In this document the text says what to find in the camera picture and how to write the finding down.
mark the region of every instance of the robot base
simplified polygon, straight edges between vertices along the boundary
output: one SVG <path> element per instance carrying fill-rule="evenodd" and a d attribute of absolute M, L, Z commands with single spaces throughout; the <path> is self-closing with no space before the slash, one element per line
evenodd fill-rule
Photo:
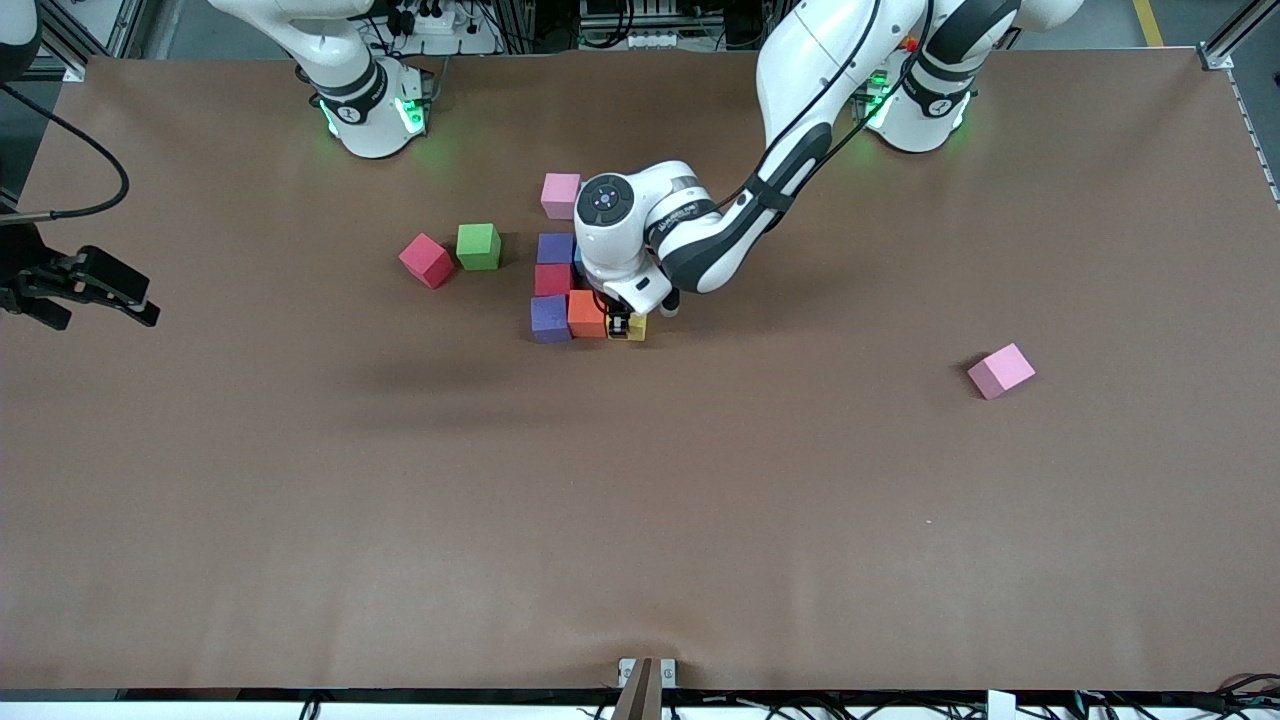
<path fill-rule="evenodd" d="M 369 110 L 365 122 L 349 124 L 321 105 L 329 119 L 329 133 L 337 137 L 352 155 L 360 158 L 387 158 L 408 141 L 426 135 L 430 115 L 434 77 L 393 58 L 378 58 L 387 70 L 388 91 L 381 101 Z"/>
<path fill-rule="evenodd" d="M 878 135 L 895 150 L 928 152 L 941 147 L 964 122 L 964 110 L 973 92 L 955 104 L 941 101 L 946 102 L 946 106 L 937 108 L 936 117 L 925 115 L 905 90 L 899 88 L 892 96 L 886 97 L 884 94 L 897 82 L 906 56 L 905 50 L 895 51 L 872 76 L 874 79 L 858 94 L 860 101 L 854 104 L 854 122 L 860 120 L 868 111 L 876 111 L 867 123 L 867 129 Z"/>

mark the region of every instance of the blue cube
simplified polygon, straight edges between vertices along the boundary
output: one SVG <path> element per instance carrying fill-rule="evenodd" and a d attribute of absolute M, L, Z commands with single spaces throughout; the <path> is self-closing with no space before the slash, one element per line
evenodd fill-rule
<path fill-rule="evenodd" d="M 573 261 L 573 233 L 544 232 L 538 236 L 539 265 L 568 265 Z"/>
<path fill-rule="evenodd" d="M 538 342 L 568 342 L 568 299 L 563 295 L 534 297 L 529 301 L 529 315 Z"/>

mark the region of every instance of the pink cube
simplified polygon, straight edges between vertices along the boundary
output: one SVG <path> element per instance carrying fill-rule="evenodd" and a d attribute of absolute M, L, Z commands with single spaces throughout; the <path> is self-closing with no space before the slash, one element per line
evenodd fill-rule
<path fill-rule="evenodd" d="M 401 251 L 401 263 L 404 263 L 408 272 L 431 290 L 444 284 L 444 281 L 453 274 L 453 259 L 449 258 L 448 250 L 425 234 L 415 237 L 413 242 Z"/>
<path fill-rule="evenodd" d="M 1023 352 L 1014 343 L 992 352 L 982 363 L 969 368 L 969 377 L 987 400 L 1000 397 L 1034 374 L 1032 364 L 1023 357 Z"/>
<path fill-rule="evenodd" d="M 543 210 L 553 220 L 572 220 L 573 202 L 577 201 L 577 188 L 582 176 L 573 173 L 547 173 L 543 181 Z"/>
<path fill-rule="evenodd" d="M 534 265 L 534 296 L 568 295 L 573 290 L 573 265 Z"/>

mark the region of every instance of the black cable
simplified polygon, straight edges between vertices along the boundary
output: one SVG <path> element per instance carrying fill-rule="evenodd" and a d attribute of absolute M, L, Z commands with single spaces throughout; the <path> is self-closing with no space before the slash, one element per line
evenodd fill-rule
<path fill-rule="evenodd" d="M 1018 711 L 1021 712 L 1023 715 L 1030 715 L 1032 717 L 1036 717 L 1037 720 L 1053 720 L 1048 715 L 1041 715 L 1039 712 L 1032 712 L 1030 710 L 1027 710 L 1025 707 L 1021 707 L 1021 706 L 1018 707 Z"/>
<path fill-rule="evenodd" d="M 374 19 L 374 12 L 370 10 L 365 13 L 365 20 L 374 27 L 374 35 L 378 36 L 378 44 L 383 46 L 383 51 L 388 50 L 387 38 L 383 37 L 383 28 L 378 27 L 378 20 Z"/>
<path fill-rule="evenodd" d="M 596 44 L 582 37 L 581 19 L 579 19 L 577 36 L 579 40 L 582 42 L 582 45 L 586 45 L 588 47 L 595 47 L 596 50 L 608 50 L 609 47 L 621 44 L 623 40 L 627 38 L 628 35 L 631 35 L 631 28 L 635 26 L 635 20 L 636 20 L 635 0 L 625 0 L 625 4 L 623 0 L 618 0 L 618 27 L 617 29 L 613 31 L 613 33 L 609 36 L 608 40 Z"/>
<path fill-rule="evenodd" d="M 796 720 L 786 712 L 782 712 L 781 707 L 771 707 L 769 714 L 764 716 L 764 720 L 773 720 L 774 717 L 782 717 L 782 720 Z"/>
<path fill-rule="evenodd" d="M 840 720 L 856 720 L 851 712 L 840 702 L 838 693 L 835 698 L 826 696 L 805 696 L 804 700 L 814 700 L 822 706 L 828 714 L 835 715 Z"/>
<path fill-rule="evenodd" d="M 110 200 L 106 200 L 105 202 L 99 202 L 97 205 L 90 205 L 88 208 L 79 208 L 79 209 L 76 209 L 76 210 L 50 210 L 49 211 L 49 219 L 50 220 L 59 220 L 59 219 L 63 219 L 63 218 L 86 218 L 88 215 L 96 215 L 97 213 L 101 213 L 104 210 L 110 210 L 111 208 L 115 208 L 116 205 L 120 204 L 122 200 L 124 200 L 124 196 L 129 193 L 129 173 L 124 172 L 124 165 L 122 165 L 120 161 L 115 159 L 115 155 L 111 155 L 110 150 L 108 150 L 106 147 L 102 147 L 102 145 L 99 143 L 99 141 L 96 141 L 92 137 L 90 137 L 86 132 L 83 132 L 78 127 L 76 127 L 76 126 L 68 123 L 67 120 L 59 118 L 52 111 L 41 108 L 35 101 L 32 101 L 29 97 L 27 97 L 26 95 L 18 92 L 17 90 L 14 90 L 14 88 L 12 88 L 9 86 L 4 86 L 0 90 L 4 90 L 14 100 L 17 100 L 18 102 L 22 102 L 27 108 L 31 108 L 36 113 L 44 115 L 47 120 L 58 124 L 60 128 L 65 129 L 67 132 L 69 132 L 69 133 L 74 135 L 76 137 L 83 140 L 86 143 L 88 143 L 90 147 L 92 147 L 93 150 L 97 150 L 99 155 L 101 155 L 102 158 L 106 158 L 106 161 L 110 163 L 113 168 L 115 168 L 115 174 L 120 177 L 120 188 L 115 191 L 115 195 L 113 195 Z"/>
<path fill-rule="evenodd" d="M 311 691 L 306 702 L 302 703 L 302 712 L 298 714 L 298 720 L 316 720 L 320 717 L 320 701 L 332 702 L 333 700 L 333 693 L 329 691 Z"/>
<path fill-rule="evenodd" d="M 1111 691 L 1111 694 L 1116 696 L 1116 700 L 1119 700 L 1120 702 L 1123 702 L 1123 703 L 1133 707 L 1139 715 L 1142 715 L 1147 720 L 1160 720 L 1158 717 L 1156 717 L 1151 711 L 1148 711 L 1142 705 L 1139 705 L 1137 702 L 1129 702 L 1129 701 L 1126 701 L 1124 697 L 1120 696 L 1120 693 L 1117 693 L 1115 691 Z"/>
<path fill-rule="evenodd" d="M 1216 694 L 1234 693 L 1235 691 L 1238 691 L 1238 689 L 1240 689 L 1240 688 L 1243 688 L 1245 685 L 1252 685 L 1253 683 L 1257 683 L 1260 680 L 1280 680 L 1280 675 L 1277 675 L 1275 673 L 1258 673 L 1256 675 L 1249 675 L 1248 678 L 1236 680 L 1236 682 L 1231 683 L 1230 685 L 1225 685 L 1225 687 L 1217 688 L 1217 691 L 1215 691 L 1215 693 Z"/>
<path fill-rule="evenodd" d="M 902 61 L 902 68 L 901 68 L 901 72 L 897 76 L 897 81 L 893 83 L 893 87 L 890 88 L 888 94 L 884 95 L 886 100 L 882 101 L 877 106 L 877 109 L 876 109 L 877 111 L 883 110 L 884 109 L 884 102 L 888 101 L 887 99 L 888 97 L 893 97 L 893 95 L 899 91 L 899 88 L 902 87 L 902 81 L 906 79 L 906 73 L 911 72 L 911 68 L 915 67 L 916 59 L 919 59 L 920 54 L 924 53 L 924 45 L 932 37 L 929 35 L 929 26 L 932 26 L 932 24 L 933 24 L 933 0 L 928 0 L 925 10 L 924 10 L 924 32 L 920 33 L 922 35 L 920 42 L 915 46 L 915 51 L 911 53 L 906 58 L 906 60 Z M 809 183 L 810 179 L 813 179 L 814 176 L 818 174 L 818 170 L 820 170 L 822 167 L 826 165 L 828 160 L 831 160 L 832 158 L 835 158 L 836 152 L 840 152 L 845 147 L 845 145 L 849 145 L 849 141 L 852 140 L 855 135 L 858 135 L 859 132 L 861 132 L 861 129 L 864 127 L 867 127 L 867 123 L 869 123 L 870 119 L 874 118 L 874 117 L 876 117 L 876 113 L 868 113 L 865 118 L 858 120 L 858 123 L 854 126 L 854 129 L 849 131 L 849 133 L 845 135 L 845 137 L 840 142 L 837 142 L 835 147 L 832 147 L 831 150 L 828 150 L 827 154 L 823 155 L 823 158 L 820 160 L 818 160 L 818 164 L 814 165 L 813 170 L 809 173 L 809 177 L 806 177 L 805 179 L 800 181 L 800 184 L 796 187 L 796 190 L 795 190 L 795 192 L 792 195 L 800 195 L 800 191 L 804 188 L 805 184 Z"/>
<path fill-rule="evenodd" d="M 498 23 L 498 19 L 497 19 L 497 18 L 494 18 L 493 13 L 490 13 L 490 12 L 489 12 L 489 6 L 488 6 L 488 5 L 485 5 L 484 3 L 479 3 L 479 5 L 480 5 L 480 12 L 481 12 L 481 13 L 484 13 L 484 17 L 485 17 L 485 19 L 486 19 L 486 20 L 489 20 L 489 24 L 490 24 L 490 26 L 493 26 L 493 31 L 494 31 L 495 33 L 498 33 L 498 36 L 500 36 L 500 37 L 502 37 L 502 41 L 503 41 L 503 42 L 506 44 L 506 46 L 504 46 L 504 47 L 503 47 L 503 50 L 502 50 L 502 51 L 503 51 L 503 54 L 504 54 L 504 55 L 511 55 L 511 49 L 512 49 L 513 46 L 515 46 L 515 47 L 516 47 L 516 49 L 518 50 L 518 49 L 520 49 L 520 47 L 521 47 L 521 46 L 522 46 L 524 44 L 521 44 L 521 42 L 515 42 L 515 40 L 513 40 L 512 35 L 509 35 L 509 33 L 507 32 L 507 29 L 506 29 L 506 28 L 503 28 L 503 26 L 502 26 L 500 23 Z M 516 38 L 516 40 L 524 40 L 524 38 L 522 38 L 522 37 L 520 37 L 518 35 L 517 35 L 517 36 L 515 36 L 515 38 Z"/>

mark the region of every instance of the floor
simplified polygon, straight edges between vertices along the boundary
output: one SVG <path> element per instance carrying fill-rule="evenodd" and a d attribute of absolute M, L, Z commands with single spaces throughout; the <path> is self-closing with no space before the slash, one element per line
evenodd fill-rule
<path fill-rule="evenodd" d="M 74 8 L 92 9 L 87 0 Z M 1244 0 L 1084 0 L 1062 27 L 1023 33 L 1016 50 L 1142 47 L 1148 44 L 1194 45 L 1207 38 Z M 1155 27 L 1139 22 L 1149 8 Z M 97 22 L 96 15 L 86 22 Z M 184 60 L 283 58 L 264 35 L 215 10 L 205 0 L 169 0 L 156 22 L 151 58 Z M 1262 150 L 1280 158 L 1280 20 L 1271 18 L 1233 54 L 1234 77 L 1248 108 Z M 20 83 L 19 90 L 42 104 L 56 100 L 58 83 Z M 0 96 L 0 188 L 9 199 L 20 193 L 45 123 L 12 99 Z"/>

